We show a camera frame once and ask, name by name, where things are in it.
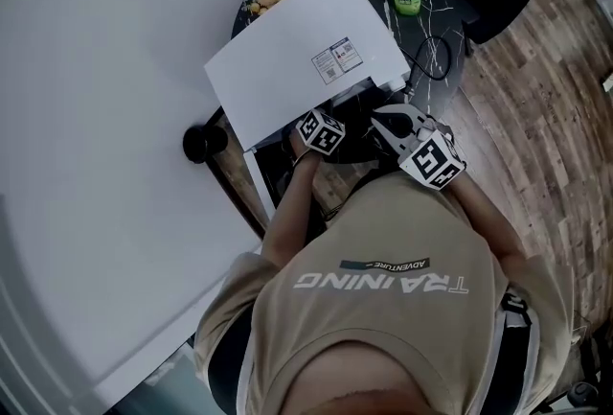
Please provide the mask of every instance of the round table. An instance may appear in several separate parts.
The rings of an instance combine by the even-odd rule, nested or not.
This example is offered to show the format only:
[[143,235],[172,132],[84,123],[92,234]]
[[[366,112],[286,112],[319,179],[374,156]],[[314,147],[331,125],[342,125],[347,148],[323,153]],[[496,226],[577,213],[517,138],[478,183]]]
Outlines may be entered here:
[[[372,88],[353,99],[335,107],[334,118],[345,123],[347,136],[332,157],[330,162],[353,163],[369,161],[376,158],[375,152],[365,150],[363,139],[370,128],[370,112],[373,108],[396,100],[399,103],[410,101],[421,111],[434,117],[443,115],[444,109],[460,84],[465,60],[464,31],[461,16],[455,11],[456,0],[421,0],[420,14],[417,16],[403,16],[396,12],[394,0],[369,0],[381,16],[394,36],[398,45],[412,56],[417,54],[420,44],[429,36],[437,35],[444,38],[451,50],[450,59],[447,51],[438,39],[430,40],[420,50],[418,61],[435,77],[444,72],[447,62],[451,66],[447,77],[442,81],[433,81],[414,66],[412,76],[413,87],[407,89],[407,96],[397,93],[390,100],[378,88]],[[238,35],[258,16],[246,8],[251,0],[243,0],[238,9],[234,23],[232,37]]]

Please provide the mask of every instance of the hair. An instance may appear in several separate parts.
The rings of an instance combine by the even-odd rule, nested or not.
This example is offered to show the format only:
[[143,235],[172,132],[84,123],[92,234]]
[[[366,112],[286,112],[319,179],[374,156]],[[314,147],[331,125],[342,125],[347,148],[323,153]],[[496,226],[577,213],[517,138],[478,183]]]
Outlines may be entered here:
[[357,391],[328,400],[302,415],[444,415],[425,403],[411,403],[396,390]]

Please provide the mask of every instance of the white cardboard box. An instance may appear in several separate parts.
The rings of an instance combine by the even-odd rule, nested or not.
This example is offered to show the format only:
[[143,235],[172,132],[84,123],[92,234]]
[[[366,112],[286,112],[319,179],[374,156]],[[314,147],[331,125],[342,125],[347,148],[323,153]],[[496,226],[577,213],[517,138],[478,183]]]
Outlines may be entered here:
[[369,0],[282,0],[205,66],[243,150],[365,80],[409,65]]

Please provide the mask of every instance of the backpack strap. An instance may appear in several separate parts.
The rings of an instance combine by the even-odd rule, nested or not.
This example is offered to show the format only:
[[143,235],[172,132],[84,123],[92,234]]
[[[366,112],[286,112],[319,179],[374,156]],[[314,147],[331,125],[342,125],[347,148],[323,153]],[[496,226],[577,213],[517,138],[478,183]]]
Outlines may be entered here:
[[217,344],[207,376],[213,399],[226,415],[244,415],[253,369],[253,304],[234,321]]
[[500,308],[505,313],[504,331],[481,415],[520,413],[534,382],[540,343],[538,318],[511,288]]

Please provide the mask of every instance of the label sticker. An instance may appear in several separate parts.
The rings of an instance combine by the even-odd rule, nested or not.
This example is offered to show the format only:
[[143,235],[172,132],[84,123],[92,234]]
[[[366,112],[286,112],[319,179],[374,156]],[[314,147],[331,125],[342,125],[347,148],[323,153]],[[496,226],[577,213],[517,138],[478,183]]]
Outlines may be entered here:
[[422,258],[404,264],[388,264],[387,262],[354,262],[353,260],[342,260],[339,268],[349,270],[368,270],[370,268],[381,268],[388,272],[408,272],[409,270],[422,270],[430,267],[430,259]]
[[350,40],[345,37],[312,59],[325,84],[330,84],[362,64]]

